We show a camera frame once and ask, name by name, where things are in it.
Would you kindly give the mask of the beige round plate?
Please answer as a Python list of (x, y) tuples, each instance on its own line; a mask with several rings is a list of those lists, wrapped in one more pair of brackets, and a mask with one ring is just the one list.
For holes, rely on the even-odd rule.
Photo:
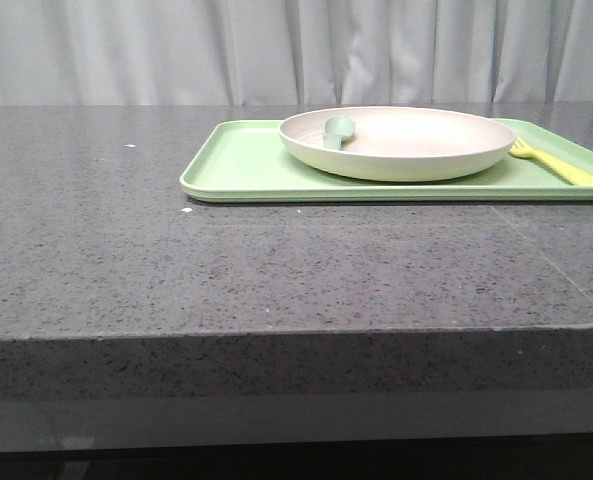
[[(346, 117), (352, 138), (324, 146), (325, 122)], [(427, 182), (460, 178), (496, 165), (514, 144), (514, 131), (493, 119), (432, 108), (359, 106), (315, 110), (282, 121), (288, 152), (313, 168), (350, 178)]]

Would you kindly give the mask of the yellow plastic fork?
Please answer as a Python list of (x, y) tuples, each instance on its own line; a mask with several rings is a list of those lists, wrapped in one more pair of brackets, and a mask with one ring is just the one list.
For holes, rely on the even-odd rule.
[(546, 151), (536, 149), (517, 137), (509, 153), (520, 159), (534, 161), (552, 171), (570, 185), (593, 187), (593, 174), (586, 172)]

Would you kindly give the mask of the light green tray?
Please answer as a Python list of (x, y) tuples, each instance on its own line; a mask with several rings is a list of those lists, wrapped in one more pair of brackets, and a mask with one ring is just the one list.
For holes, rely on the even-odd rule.
[[(504, 123), (531, 146), (593, 174), (593, 151), (527, 121)], [(593, 187), (572, 186), (513, 156), (479, 174), (444, 182), (397, 184), (328, 174), (287, 152), (275, 120), (219, 124), (179, 182), (190, 197), (211, 203), (593, 201)]]

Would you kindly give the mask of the teal green spoon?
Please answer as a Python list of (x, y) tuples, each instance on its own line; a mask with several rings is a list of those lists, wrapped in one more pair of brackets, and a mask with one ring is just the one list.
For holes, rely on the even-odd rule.
[(323, 127), (323, 147), (331, 150), (341, 150), (343, 145), (355, 136), (355, 121), (347, 116), (328, 118)]

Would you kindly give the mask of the white curtain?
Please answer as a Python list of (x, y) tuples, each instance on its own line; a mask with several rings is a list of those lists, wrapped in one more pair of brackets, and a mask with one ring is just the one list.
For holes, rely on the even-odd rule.
[(0, 106), (593, 101), (593, 1), (0, 1)]

